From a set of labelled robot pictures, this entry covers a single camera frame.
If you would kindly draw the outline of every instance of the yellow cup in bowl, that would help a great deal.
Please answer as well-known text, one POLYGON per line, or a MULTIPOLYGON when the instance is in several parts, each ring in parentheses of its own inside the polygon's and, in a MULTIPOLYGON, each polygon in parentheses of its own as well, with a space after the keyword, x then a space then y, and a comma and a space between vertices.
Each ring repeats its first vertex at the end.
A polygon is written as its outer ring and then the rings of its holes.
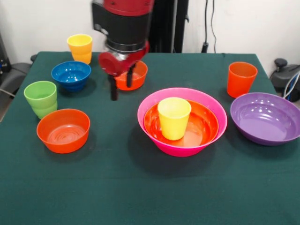
POLYGON ((192 106, 179 97, 169 97, 158 104, 159 121, 166 139, 175 141, 184 136, 192 106))

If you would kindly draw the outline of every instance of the plastic cup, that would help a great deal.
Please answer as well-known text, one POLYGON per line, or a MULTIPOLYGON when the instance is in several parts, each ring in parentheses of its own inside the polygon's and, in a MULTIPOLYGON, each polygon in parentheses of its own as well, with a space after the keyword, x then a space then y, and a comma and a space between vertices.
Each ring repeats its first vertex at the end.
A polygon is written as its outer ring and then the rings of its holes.
POLYGON ((169 97, 159 102, 159 121, 166 139, 175 141, 184 136, 191 110, 190 103, 179 97, 169 97))
POLYGON ((67 39, 67 44, 75 61, 90 64, 93 38, 86 34, 76 34, 67 39))
POLYGON ((237 98, 250 91, 257 75, 257 69, 247 62, 234 62, 229 65, 227 93, 237 98))
POLYGON ((28 85, 24 96, 40 119, 57 110, 57 88, 50 81, 38 81, 28 85))

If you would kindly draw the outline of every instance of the green cup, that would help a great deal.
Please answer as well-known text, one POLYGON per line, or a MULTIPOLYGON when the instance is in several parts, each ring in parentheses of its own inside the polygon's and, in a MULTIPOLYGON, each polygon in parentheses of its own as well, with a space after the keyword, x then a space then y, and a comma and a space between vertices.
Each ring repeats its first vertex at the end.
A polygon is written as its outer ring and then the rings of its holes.
POLYGON ((57 88, 50 81, 38 81, 28 85, 24 96, 40 119, 57 110, 57 88))

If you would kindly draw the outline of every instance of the orange cup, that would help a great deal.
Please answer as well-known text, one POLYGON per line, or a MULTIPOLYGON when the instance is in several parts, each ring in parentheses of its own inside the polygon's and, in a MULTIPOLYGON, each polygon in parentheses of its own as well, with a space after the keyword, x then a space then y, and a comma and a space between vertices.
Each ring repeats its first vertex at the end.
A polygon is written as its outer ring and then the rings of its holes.
POLYGON ((229 65, 227 93, 237 98, 250 91, 257 75, 257 69, 247 62, 234 62, 229 65))

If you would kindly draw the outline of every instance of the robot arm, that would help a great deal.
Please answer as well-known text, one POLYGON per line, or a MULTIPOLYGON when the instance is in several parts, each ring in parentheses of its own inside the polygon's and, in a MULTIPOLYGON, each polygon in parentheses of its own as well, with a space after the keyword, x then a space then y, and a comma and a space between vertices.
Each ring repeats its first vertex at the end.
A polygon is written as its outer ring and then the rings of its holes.
POLYGON ((99 55, 109 75, 112 100, 117 100, 115 77, 128 71, 131 86, 135 63, 149 51, 147 41, 154 0, 93 0, 94 29, 106 35, 106 52, 99 55))

